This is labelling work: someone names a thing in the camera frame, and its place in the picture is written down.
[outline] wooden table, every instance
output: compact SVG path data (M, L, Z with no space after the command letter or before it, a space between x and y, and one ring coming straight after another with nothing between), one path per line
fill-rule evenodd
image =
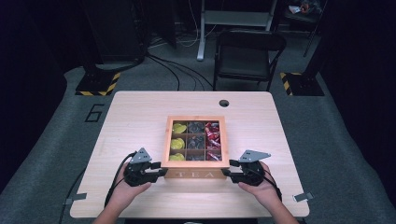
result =
M219 101L227 100L223 107ZM261 91L119 91L108 110L78 193L72 217L97 217L121 161L144 147L152 162L161 161L168 116L224 116L230 159L246 149L270 153L269 165L283 193L283 203L296 217L309 214L282 124L269 92ZM121 217L242 218L269 217L256 199L227 179L164 179L137 196Z

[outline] table hole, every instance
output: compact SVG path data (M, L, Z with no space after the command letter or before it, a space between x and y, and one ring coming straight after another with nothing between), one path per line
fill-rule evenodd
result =
M222 107L227 107L230 104L230 102L228 102L228 100L220 100L219 101L219 105L221 105Z

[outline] yellow and black hazard stripe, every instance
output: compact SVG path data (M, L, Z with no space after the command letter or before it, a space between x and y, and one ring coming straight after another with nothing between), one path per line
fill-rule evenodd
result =
M287 95L293 95L293 91L291 90L291 86L288 82L288 76L295 75L300 76L301 73L280 73L280 77L282 78L283 87L285 88Z
M114 88L116 88L116 84L119 78L120 78L120 73L117 73L111 80L111 83L106 91L76 91L76 95L85 95L85 96L110 95L111 92L113 92Z

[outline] chair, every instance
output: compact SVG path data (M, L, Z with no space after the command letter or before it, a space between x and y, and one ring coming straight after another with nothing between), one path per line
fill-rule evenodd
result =
M295 24L300 24L304 26L307 30L310 31L309 36L308 36L308 45L306 46L304 57L306 56L309 48L311 47L312 41L314 40L315 33L318 30L318 26L320 24L321 18L323 16L323 12L327 6L328 0L321 0L321 11L320 13L310 13L310 14L304 14L302 12L298 13L291 13L289 10L289 6L285 6L285 8L282 10L280 13L280 19L295 23Z
M277 60L286 47L283 36L267 31L228 30L220 33L216 43L213 91L219 77L265 81L267 91Z

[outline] yellow object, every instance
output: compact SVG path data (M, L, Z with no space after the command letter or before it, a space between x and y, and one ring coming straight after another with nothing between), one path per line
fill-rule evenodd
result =
M186 131L187 125L176 123L172 126L173 133L184 133Z
M172 149L182 149L182 148L184 148L184 146L185 146L184 141L181 138L171 140L171 148Z
M175 155L169 156L169 161L184 161L184 160L186 159L184 159L184 156L181 153L177 153Z

